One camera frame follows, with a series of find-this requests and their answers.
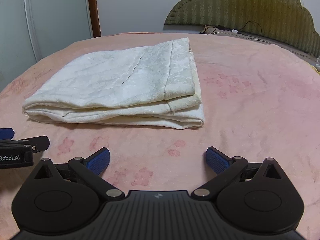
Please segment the brown wooden door frame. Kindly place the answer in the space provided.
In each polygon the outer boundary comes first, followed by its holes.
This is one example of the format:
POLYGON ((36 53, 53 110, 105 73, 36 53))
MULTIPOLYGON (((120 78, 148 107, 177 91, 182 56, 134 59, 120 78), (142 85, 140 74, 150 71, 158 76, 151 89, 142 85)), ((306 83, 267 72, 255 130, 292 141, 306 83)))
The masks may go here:
POLYGON ((88 0, 88 7, 89 7, 93 37, 100 37, 101 30, 100 30, 97 0, 88 0))

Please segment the white patterned pants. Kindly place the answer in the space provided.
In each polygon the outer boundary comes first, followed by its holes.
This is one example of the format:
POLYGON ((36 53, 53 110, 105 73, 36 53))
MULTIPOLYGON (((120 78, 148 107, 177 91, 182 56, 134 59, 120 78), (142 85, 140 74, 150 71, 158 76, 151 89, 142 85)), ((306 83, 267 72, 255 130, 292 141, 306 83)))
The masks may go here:
POLYGON ((82 55, 27 98, 23 113, 43 123, 201 127, 201 86, 189 39, 82 55))

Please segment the pink floral bed blanket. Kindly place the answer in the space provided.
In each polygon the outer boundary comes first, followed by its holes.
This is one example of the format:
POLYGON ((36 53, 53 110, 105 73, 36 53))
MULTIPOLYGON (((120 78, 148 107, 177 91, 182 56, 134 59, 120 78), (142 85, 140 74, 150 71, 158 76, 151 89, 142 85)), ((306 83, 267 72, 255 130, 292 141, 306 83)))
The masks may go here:
POLYGON ((319 74, 288 50, 233 37, 190 34, 202 90, 204 125, 162 129, 88 124, 41 124, 22 105, 65 64, 99 50, 152 46, 182 34, 126 33, 76 42, 30 67, 1 91, 1 126, 16 139, 46 135, 35 155, 54 163, 111 153, 103 178, 129 190, 193 191, 214 176, 203 154, 214 146, 250 162, 273 157, 303 198, 298 231, 319 239, 319 74))

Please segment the white sliding wardrobe door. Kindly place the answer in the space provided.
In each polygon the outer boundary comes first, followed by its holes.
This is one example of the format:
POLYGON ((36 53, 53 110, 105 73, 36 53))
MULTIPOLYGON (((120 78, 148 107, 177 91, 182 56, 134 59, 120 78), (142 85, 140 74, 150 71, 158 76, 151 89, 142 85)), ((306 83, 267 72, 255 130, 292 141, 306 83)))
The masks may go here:
POLYGON ((92 37, 88 0, 1 0, 1 89, 48 55, 92 37))

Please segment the olive green padded headboard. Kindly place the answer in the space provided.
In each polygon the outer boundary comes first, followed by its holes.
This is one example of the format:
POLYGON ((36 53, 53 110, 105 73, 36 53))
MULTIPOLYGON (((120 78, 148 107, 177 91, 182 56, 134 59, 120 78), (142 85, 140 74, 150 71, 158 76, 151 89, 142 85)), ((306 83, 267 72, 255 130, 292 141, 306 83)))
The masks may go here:
POLYGON ((319 34, 300 0, 181 0, 171 9, 165 24, 220 25, 319 57, 319 34))

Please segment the grey pillow at headboard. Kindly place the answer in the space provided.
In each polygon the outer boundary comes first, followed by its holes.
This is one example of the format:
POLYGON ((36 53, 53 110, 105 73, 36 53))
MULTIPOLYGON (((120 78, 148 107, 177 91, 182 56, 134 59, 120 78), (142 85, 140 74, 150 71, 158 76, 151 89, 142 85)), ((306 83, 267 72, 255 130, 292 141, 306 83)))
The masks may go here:
POLYGON ((249 33, 245 33, 243 31, 237 31, 234 29, 221 29, 221 28, 219 29, 216 26, 208 26, 208 25, 205 25, 203 30, 200 33, 206 34, 206 35, 236 37, 243 40, 258 42, 261 44, 275 44, 280 48, 286 49, 294 53, 300 59, 303 59, 304 61, 310 63, 313 66, 319 65, 319 57, 312 56, 311 54, 298 50, 297 48, 291 45, 288 45, 283 42, 279 42, 270 38, 266 38, 263 36, 249 34, 249 33))

